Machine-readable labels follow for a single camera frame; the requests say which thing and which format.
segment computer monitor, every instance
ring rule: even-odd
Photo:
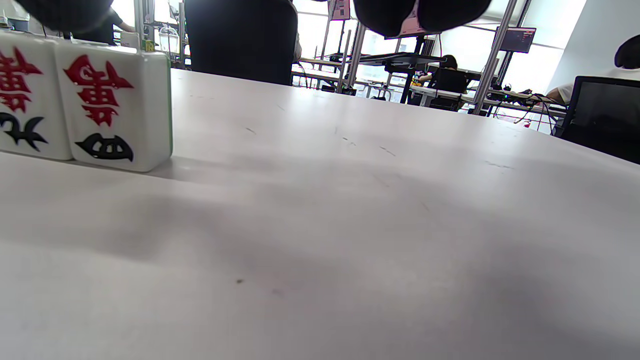
[[[500,50],[526,54],[531,49],[535,34],[536,28],[508,28]]]

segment person sitting at desk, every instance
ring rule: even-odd
[[[451,70],[457,70],[458,69],[458,61],[456,60],[456,58],[453,55],[445,55],[442,58],[445,59],[445,61],[440,63],[440,68],[441,69],[451,69]],[[425,75],[425,76],[421,76],[418,79],[418,81],[420,83],[424,84],[427,81],[431,81],[431,79],[433,79],[433,75]]]
[[[640,80],[640,35],[627,40],[620,46],[614,59],[616,68],[601,76],[604,78]],[[573,84],[559,86],[549,92],[547,97],[559,104],[569,104],[573,94]]]

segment desk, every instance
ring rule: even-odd
[[[510,104],[508,102],[501,102],[501,101],[489,100],[489,99],[484,100],[484,103],[486,105],[498,106],[500,108],[505,108],[505,109],[528,111],[529,113],[533,113],[533,114],[547,115],[547,109],[543,108],[542,106],[534,106],[533,108],[529,109],[528,106]],[[553,107],[552,105],[550,105],[548,114],[555,118],[564,119],[564,117],[566,116],[566,110],[564,108]]]
[[[637,165],[466,114],[172,79],[175,154],[149,174],[0,154],[4,358],[640,357]]]
[[[417,92],[418,94],[422,94],[422,100],[420,101],[420,106],[429,107],[431,101],[436,97],[443,97],[445,99],[456,100],[460,98],[461,101],[467,103],[473,103],[474,97],[468,94],[460,94],[458,92],[450,92],[444,90],[436,90],[434,88],[426,88],[423,86],[411,86],[411,90],[413,92]]]

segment black office chair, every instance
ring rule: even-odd
[[[433,74],[433,77],[427,87],[463,94],[467,91],[467,83],[468,79],[466,72],[452,69],[438,69]],[[461,98],[462,95],[460,95],[458,99],[444,99],[437,96],[436,93],[436,98],[431,100],[429,107],[447,111],[458,111],[460,108]]]
[[[290,85],[298,16],[290,0],[188,0],[191,69]]]
[[[579,76],[552,134],[640,164],[640,81]]]

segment dark clothing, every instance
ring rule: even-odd
[[[115,11],[110,10],[106,19],[95,29],[84,33],[74,32],[74,38],[93,42],[104,42],[105,44],[113,46],[116,44],[113,41],[113,26],[120,25],[121,23],[122,19],[120,16],[118,16]]]

